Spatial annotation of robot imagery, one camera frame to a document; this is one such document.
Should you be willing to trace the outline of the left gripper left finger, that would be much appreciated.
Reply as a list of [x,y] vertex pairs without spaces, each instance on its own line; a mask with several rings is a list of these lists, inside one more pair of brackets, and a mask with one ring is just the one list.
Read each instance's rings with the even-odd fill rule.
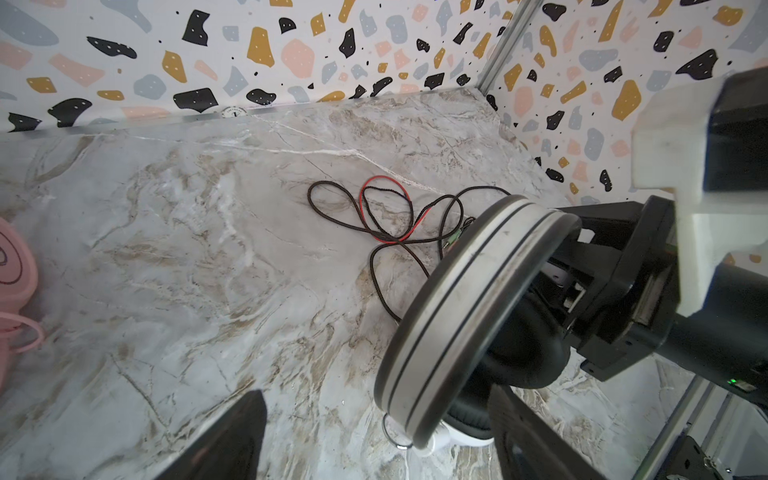
[[157,479],[255,479],[267,415],[263,393],[246,393]]

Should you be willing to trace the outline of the pink headphones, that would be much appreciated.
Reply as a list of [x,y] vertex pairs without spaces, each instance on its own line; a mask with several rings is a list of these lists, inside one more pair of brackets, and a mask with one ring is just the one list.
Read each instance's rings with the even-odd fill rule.
[[37,263],[30,248],[11,223],[1,219],[1,386],[12,357],[37,348],[45,340],[42,325],[21,314],[38,284]]

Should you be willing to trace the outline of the white black headphones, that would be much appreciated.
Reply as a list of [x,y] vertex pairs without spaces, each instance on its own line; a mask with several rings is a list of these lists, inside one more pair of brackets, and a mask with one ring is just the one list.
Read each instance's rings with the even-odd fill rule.
[[449,407],[578,216],[505,197],[463,233],[417,294],[384,355],[377,406],[428,446]]

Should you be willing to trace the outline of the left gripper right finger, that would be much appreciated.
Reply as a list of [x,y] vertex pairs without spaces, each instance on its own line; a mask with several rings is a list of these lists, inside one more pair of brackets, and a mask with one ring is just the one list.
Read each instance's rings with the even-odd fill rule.
[[493,386],[487,411],[503,479],[603,477],[515,395],[512,388]]

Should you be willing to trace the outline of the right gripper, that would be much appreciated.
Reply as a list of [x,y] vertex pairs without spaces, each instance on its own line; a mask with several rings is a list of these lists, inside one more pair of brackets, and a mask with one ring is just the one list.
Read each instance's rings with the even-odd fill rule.
[[533,289],[584,371],[605,381],[657,354],[766,407],[766,277],[721,264],[703,307],[681,315],[672,201],[652,196],[567,211],[594,235],[564,241]]

